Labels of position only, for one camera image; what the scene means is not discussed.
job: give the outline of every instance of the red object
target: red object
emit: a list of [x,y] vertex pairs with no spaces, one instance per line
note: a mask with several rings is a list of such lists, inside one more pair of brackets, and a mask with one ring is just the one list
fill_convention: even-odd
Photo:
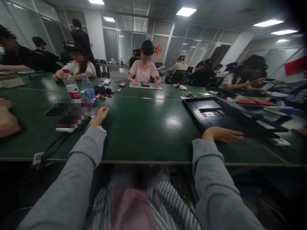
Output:
[[255,101],[252,101],[252,100],[239,100],[236,103],[237,104],[257,104]]
[[264,101],[256,101],[257,104],[260,104],[260,105],[267,105],[267,106],[272,106],[274,105],[273,103],[271,102],[264,102]]
[[285,64],[286,76],[307,71],[307,56]]
[[161,53],[161,51],[162,51],[161,46],[160,46],[160,45],[158,45],[158,46],[155,48],[155,50],[154,50],[154,51],[157,53],[157,55],[158,55],[159,53]]

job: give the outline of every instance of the water bottle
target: water bottle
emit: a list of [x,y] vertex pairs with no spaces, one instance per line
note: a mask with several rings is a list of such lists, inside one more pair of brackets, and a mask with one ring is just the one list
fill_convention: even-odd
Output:
[[81,98],[76,80],[73,76],[70,75],[69,70],[63,69],[64,72],[64,83],[66,85],[66,89],[69,92],[71,99],[79,99]]
[[86,73],[82,74],[82,86],[88,99],[96,99],[93,83],[89,80]]

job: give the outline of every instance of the black device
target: black device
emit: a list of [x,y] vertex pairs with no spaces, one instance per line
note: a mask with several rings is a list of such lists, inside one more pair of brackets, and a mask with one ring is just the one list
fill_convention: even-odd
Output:
[[141,86],[143,86],[143,87],[150,87],[149,83],[147,83],[147,82],[141,82]]
[[274,132],[288,129],[245,109],[239,109],[218,97],[191,98],[182,100],[193,114],[202,130],[219,126],[244,133],[245,137],[279,138]]

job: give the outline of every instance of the ceiling light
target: ceiling light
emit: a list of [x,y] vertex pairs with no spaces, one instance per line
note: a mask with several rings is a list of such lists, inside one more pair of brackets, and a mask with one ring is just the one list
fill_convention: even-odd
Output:
[[115,22],[114,18],[103,17],[108,22]]
[[102,0],[89,0],[90,3],[104,5]]
[[261,23],[255,24],[254,26],[267,27],[267,26],[276,25],[276,24],[279,24],[279,23],[282,23],[282,22],[284,22],[284,21],[268,20],[268,21],[265,21],[265,22],[261,22]]
[[182,7],[181,10],[178,11],[176,15],[189,17],[191,14],[193,14],[196,10],[191,8],[185,8]]
[[286,39],[280,39],[280,40],[278,40],[277,42],[287,42],[287,41],[289,41],[289,40],[286,40]]
[[283,34],[291,34],[291,33],[296,33],[298,32],[297,30],[281,30],[281,31],[276,31],[271,34],[276,34],[276,35],[283,35]]

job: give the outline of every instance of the office chair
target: office chair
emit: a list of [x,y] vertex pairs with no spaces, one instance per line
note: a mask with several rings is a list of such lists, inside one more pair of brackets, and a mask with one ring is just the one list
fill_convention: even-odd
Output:
[[184,77],[187,72],[185,70],[176,70],[176,72],[170,77],[166,76],[165,83],[166,84],[182,84]]

